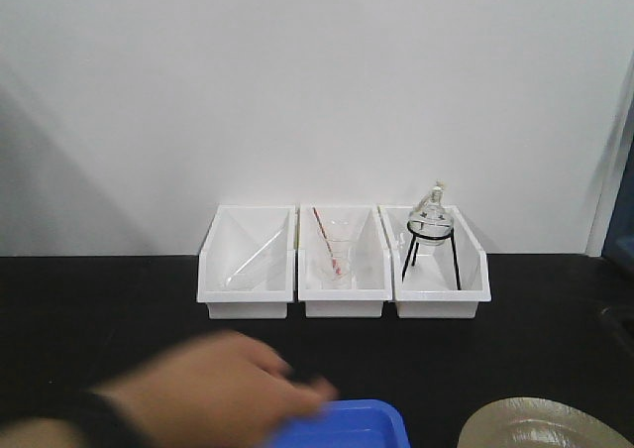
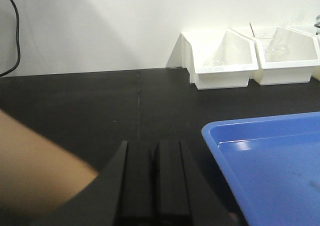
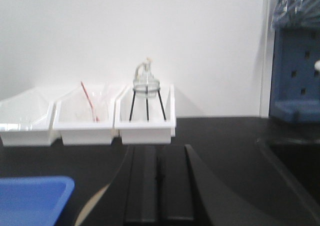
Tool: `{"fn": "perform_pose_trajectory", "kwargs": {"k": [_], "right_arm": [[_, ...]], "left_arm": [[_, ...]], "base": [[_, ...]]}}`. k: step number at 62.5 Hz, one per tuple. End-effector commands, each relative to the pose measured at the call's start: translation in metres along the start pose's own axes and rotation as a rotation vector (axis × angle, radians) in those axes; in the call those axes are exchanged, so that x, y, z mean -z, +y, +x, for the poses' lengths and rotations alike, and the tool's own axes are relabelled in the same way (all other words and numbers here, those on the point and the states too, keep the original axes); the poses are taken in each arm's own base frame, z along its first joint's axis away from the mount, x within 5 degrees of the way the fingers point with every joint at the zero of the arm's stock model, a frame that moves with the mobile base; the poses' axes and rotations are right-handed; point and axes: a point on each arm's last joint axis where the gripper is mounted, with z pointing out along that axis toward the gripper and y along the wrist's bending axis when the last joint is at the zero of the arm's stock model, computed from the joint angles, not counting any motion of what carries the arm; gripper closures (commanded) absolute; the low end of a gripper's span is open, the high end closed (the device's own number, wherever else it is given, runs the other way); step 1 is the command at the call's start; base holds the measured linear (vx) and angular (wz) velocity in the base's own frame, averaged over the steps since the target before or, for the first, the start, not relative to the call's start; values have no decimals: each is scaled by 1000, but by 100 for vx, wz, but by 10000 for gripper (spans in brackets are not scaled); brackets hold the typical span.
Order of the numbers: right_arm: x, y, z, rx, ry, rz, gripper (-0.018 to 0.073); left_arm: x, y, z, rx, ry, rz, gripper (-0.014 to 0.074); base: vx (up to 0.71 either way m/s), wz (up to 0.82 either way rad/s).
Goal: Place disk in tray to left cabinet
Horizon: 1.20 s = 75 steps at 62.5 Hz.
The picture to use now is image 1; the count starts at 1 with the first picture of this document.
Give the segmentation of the person's bare hand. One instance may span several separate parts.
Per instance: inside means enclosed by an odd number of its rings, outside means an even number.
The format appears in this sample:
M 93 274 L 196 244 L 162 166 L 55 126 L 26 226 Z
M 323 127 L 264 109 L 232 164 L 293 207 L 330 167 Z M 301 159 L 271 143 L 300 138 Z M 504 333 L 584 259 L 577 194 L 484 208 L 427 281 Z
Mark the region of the person's bare hand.
M 297 383 L 266 343 L 222 332 L 178 345 L 97 388 L 155 447 L 255 447 L 337 396 Z

